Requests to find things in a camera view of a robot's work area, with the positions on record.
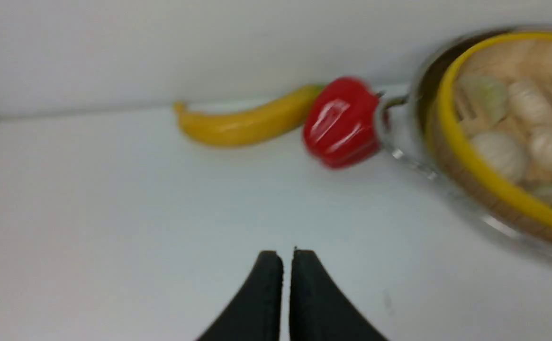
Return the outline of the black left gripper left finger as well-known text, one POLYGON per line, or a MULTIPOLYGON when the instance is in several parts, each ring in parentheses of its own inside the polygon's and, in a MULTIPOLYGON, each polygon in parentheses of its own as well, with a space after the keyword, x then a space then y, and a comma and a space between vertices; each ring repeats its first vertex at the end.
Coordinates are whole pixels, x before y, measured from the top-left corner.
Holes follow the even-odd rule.
POLYGON ((199 341, 278 341, 284 265, 276 251, 261 251, 250 274, 199 341))

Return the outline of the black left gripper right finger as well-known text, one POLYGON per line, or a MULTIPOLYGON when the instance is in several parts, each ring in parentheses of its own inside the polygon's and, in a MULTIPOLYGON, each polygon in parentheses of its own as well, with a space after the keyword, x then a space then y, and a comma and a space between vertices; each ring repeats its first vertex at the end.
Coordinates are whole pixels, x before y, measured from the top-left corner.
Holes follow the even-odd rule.
POLYGON ((291 341, 386 341, 331 279, 312 250, 294 250, 289 299, 291 341))

